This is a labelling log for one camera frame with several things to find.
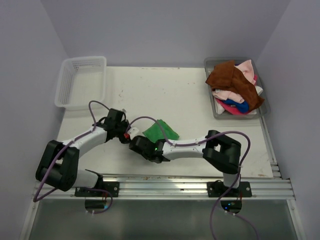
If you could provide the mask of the green towel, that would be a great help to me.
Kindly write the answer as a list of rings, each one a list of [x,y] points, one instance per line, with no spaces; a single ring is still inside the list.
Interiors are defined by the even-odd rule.
[[[180,136],[176,133],[165,121],[162,119],[158,119],[157,122],[162,127],[167,139],[169,140],[179,140]],[[147,130],[145,130],[142,134],[149,139],[152,143],[156,143],[158,140],[165,139],[165,136],[157,123],[154,123]]]

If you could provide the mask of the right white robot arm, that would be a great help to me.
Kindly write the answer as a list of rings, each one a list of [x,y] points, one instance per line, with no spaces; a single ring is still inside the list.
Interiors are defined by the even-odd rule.
[[[165,140],[152,142],[140,135],[136,127],[125,135],[130,140],[129,149],[144,159],[157,164],[177,159],[204,159],[223,174],[223,192],[235,196],[240,190],[239,165],[241,143],[216,130],[193,140]]]

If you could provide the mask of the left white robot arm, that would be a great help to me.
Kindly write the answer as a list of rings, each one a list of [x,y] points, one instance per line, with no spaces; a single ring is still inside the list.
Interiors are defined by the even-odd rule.
[[[36,170],[36,180],[64,192],[71,188],[86,188],[92,196],[101,195],[104,190],[102,176],[90,170],[80,170],[79,159],[113,138],[126,144],[128,126],[125,112],[111,108],[107,116],[93,124],[87,132],[65,141],[51,140]]]

